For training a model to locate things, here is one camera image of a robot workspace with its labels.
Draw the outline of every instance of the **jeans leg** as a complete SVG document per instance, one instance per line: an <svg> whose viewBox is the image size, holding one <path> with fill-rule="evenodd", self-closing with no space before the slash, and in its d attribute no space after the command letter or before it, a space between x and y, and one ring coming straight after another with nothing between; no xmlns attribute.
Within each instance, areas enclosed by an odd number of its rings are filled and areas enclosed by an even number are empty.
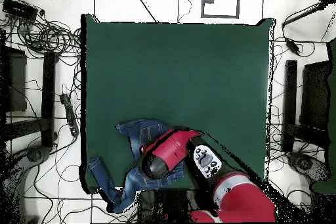
<svg viewBox="0 0 336 224"><path fill-rule="evenodd" d="M114 205L113 211L115 213L122 213L129 205L134 202L138 187L136 181L133 179L133 176L136 172L137 168L135 167L127 173L121 201L118 205Z"/></svg>
<svg viewBox="0 0 336 224"><path fill-rule="evenodd" d="M96 179L98 186L105 192L110 201L118 202L121 198L121 191L117 190L110 176L105 170L100 158L92 158L88 165L93 177Z"/></svg>

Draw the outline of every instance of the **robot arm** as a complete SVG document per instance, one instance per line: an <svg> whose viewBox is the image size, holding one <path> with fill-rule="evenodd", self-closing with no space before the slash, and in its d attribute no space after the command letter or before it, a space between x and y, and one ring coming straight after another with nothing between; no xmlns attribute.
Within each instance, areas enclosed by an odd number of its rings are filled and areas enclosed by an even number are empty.
<svg viewBox="0 0 336 224"><path fill-rule="evenodd" d="M170 129L141 151L139 168L147 177L159 179L184 160L198 187L212 195L214 209L192 211L193 222L275 222L275 205L197 131Z"/></svg>

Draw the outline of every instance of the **power adapter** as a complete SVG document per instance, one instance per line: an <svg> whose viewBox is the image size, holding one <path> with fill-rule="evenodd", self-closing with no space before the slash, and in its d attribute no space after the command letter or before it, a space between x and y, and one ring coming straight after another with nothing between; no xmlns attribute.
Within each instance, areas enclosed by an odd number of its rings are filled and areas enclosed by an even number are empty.
<svg viewBox="0 0 336 224"><path fill-rule="evenodd" d="M299 55L299 47L294 43L294 41L285 37L285 42L288 49L296 55Z"/></svg>

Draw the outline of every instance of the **green tablecloth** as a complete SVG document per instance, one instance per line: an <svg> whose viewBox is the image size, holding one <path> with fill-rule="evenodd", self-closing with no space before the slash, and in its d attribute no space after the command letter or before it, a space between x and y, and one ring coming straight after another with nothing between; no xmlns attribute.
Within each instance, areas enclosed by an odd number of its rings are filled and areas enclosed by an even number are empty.
<svg viewBox="0 0 336 224"><path fill-rule="evenodd" d="M114 125L156 118L208 132L263 178L271 25L96 23L88 15L87 159L101 156L123 186L133 158ZM89 170L85 180L96 187ZM174 185L190 186L187 174Z"/></svg>

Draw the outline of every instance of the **denim fabric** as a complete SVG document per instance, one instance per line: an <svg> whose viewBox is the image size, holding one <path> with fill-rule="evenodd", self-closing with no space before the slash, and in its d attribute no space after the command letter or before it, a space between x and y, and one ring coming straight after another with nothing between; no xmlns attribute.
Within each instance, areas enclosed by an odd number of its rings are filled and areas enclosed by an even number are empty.
<svg viewBox="0 0 336 224"><path fill-rule="evenodd" d="M140 158L140 146L149 141L156 140L169 130L169 128L159 120L145 119L116 125L115 129L129 138L135 163L137 163ZM121 191L115 188L113 181L108 176L99 157L90 159L88 167L99 187L105 192L108 199L114 203L114 213L121 213L125 208L131 205L135 200L136 191L155 190L160 187L167 187L183 177L183 162L180 162L171 173L157 180L143 176L136 165L127 173L123 192L121 193Z"/></svg>

